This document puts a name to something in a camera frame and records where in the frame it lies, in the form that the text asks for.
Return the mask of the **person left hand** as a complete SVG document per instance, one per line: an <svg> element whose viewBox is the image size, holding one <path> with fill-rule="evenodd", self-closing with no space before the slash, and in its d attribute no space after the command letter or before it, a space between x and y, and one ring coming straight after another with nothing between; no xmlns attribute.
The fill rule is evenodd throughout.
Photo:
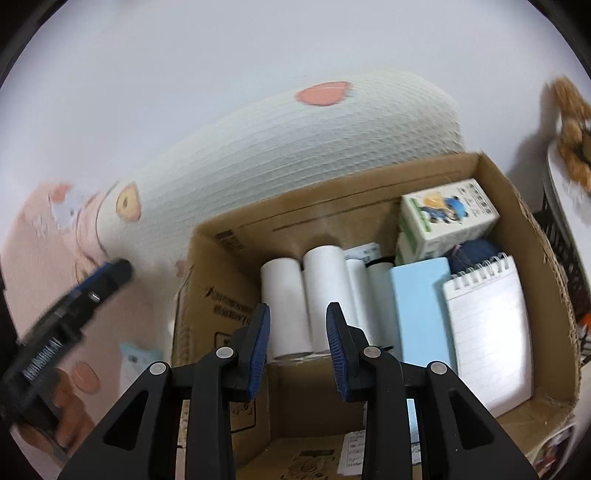
<svg viewBox="0 0 591 480"><path fill-rule="evenodd" d="M56 369L56 374L59 382L54 390L53 403L60 410L61 419L55 433L55 443L68 455L72 455L92 432L95 424L82 400L74 393L68 375L61 369ZM34 427L19 425L18 431L30 446L47 454L53 453L50 441Z"/></svg>

